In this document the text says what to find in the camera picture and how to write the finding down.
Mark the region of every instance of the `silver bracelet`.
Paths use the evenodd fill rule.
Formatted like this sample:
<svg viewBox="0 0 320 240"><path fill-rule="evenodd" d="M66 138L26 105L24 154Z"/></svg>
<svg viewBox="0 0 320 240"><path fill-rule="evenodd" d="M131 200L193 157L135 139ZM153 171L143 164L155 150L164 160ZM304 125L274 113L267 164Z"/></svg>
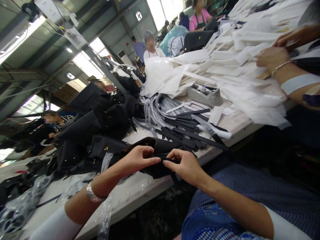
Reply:
<svg viewBox="0 0 320 240"><path fill-rule="evenodd" d="M93 193L91 188L91 182L88 184L86 192L89 200L93 203L102 203L103 201L106 200L106 198L99 198Z"/></svg>
<svg viewBox="0 0 320 240"><path fill-rule="evenodd" d="M288 64L288 63L292 63L292 62L296 62L295 60L291 60L289 62L285 62L283 64L281 64L279 67L276 67L276 69L271 73L271 77L273 77L273 75L276 73L276 71L279 69L279 68L282 68L284 65Z"/></svg>

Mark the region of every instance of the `gray hair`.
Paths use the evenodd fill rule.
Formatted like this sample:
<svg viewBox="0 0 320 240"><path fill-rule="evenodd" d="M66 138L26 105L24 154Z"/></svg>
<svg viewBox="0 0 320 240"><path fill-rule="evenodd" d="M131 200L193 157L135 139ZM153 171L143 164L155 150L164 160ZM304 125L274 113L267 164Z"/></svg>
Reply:
<svg viewBox="0 0 320 240"><path fill-rule="evenodd" d="M150 31L146 31L146 32L144 33L144 35L143 35L144 43L147 43L147 40L148 40L148 38L150 38L150 37L152 37L152 38L154 39L153 33L150 32Z"/></svg>

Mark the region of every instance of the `white arm sleeve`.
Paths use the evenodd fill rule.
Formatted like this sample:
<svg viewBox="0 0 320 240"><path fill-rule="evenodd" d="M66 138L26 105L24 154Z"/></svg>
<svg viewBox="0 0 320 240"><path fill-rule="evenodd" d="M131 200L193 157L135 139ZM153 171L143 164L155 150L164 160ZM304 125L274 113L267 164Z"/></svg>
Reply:
<svg viewBox="0 0 320 240"><path fill-rule="evenodd" d="M276 214L270 208L263 205L272 220L273 223L273 239L274 240L283 240L283 239L290 239L290 240L304 240L304 239L311 239L307 234L301 231L292 223L285 220L280 215Z"/></svg>
<svg viewBox="0 0 320 240"><path fill-rule="evenodd" d="M29 240L70 240L81 227L68 218L62 206L33 232Z"/></svg>

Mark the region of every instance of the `person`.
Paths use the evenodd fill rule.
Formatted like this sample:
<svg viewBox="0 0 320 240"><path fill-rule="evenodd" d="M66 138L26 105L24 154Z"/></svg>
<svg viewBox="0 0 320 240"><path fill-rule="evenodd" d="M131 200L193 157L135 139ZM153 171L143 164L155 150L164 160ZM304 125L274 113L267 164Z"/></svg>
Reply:
<svg viewBox="0 0 320 240"><path fill-rule="evenodd" d="M139 57L142 65L144 66L143 54L146 50L146 46L142 42L138 42L136 40L135 36L132 36L131 40L134 44L134 46L133 46L134 54Z"/></svg>
<svg viewBox="0 0 320 240"><path fill-rule="evenodd" d="M151 57L166 57L166 55L164 54L164 52L162 51L161 48L155 48L155 42L154 42L154 37L153 37L153 33L150 31L146 31L144 33L144 42L146 44L146 51L143 54L143 58L144 60L147 58L151 58Z"/></svg>
<svg viewBox="0 0 320 240"><path fill-rule="evenodd" d="M190 32L202 31L208 22L212 20L212 16L207 12L206 0L193 0L193 8L196 13L191 17L189 22Z"/></svg>
<svg viewBox="0 0 320 240"><path fill-rule="evenodd" d="M181 12L179 15L179 25L184 26L189 31L189 16L184 15L184 12Z"/></svg>
<svg viewBox="0 0 320 240"><path fill-rule="evenodd" d="M176 21L175 21L175 20L172 20L172 21L171 21L171 24L172 24L172 28L173 28L173 27L176 25Z"/></svg>
<svg viewBox="0 0 320 240"><path fill-rule="evenodd" d="M29 240L74 239L120 179L161 161L153 152L150 146L136 146L69 199ZM175 239L310 239L319 234L316 194L225 159L215 162L220 165L210 177L190 152L173 149L167 158L179 161L163 161L167 168L198 188Z"/></svg>
<svg viewBox="0 0 320 240"><path fill-rule="evenodd" d="M169 27L169 21L166 20L166 21L164 22L164 26L161 28L161 33L168 32L168 27Z"/></svg>
<svg viewBox="0 0 320 240"><path fill-rule="evenodd" d="M52 110L45 111L43 116L46 123L54 123L54 133L50 133L49 138L55 138L60 133L61 127L74 118L72 115L59 116L57 112Z"/></svg>
<svg viewBox="0 0 320 240"><path fill-rule="evenodd" d="M256 61L258 67L267 67L273 73L289 98L312 110L320 110L320 77L296 66L288 51L319 39L319 27L319 24L309 25L281 35L272 47L261 51Z"/></svg>

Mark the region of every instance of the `black leather bag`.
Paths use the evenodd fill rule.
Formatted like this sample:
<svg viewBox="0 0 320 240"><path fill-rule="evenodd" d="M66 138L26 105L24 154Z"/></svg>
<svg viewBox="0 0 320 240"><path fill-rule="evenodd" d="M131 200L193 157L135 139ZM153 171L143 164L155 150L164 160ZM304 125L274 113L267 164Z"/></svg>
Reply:
<svg viewBox="0 0 320 240"><path fill-rule="evenodd" d="M184 52L192 52L205 47L215 31L188 32L184 38Z"/></svg>

